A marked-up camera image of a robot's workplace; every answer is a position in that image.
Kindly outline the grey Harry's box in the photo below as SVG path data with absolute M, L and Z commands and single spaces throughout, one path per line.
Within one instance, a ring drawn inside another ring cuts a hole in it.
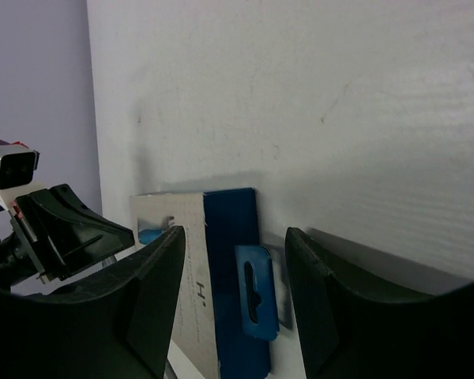
M 252 188 L 131 197 L 137 247 L 186 236 L 171 341 L 204 378 L 265 378 L 279 332 L 273 265 Z

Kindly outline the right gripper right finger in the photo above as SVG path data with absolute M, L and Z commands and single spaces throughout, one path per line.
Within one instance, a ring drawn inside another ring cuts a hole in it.
M 307 377 L 474 378 L 474 282 L 415 291 L 296 227 L 285 257 Z

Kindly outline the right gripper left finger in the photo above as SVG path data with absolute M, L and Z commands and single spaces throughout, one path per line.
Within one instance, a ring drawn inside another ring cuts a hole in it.
M 0 378 L 161 378 L 185 241 L 171 227 L 49 295 L 0 288 Z

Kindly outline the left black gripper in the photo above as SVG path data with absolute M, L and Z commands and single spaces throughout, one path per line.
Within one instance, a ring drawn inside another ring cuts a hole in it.
M 131 229 L 103 218 L 67 184 L 16 198 L 12 233 L 0 239 L 0 284 L 36 274 L 65 280 L 134 244 Z

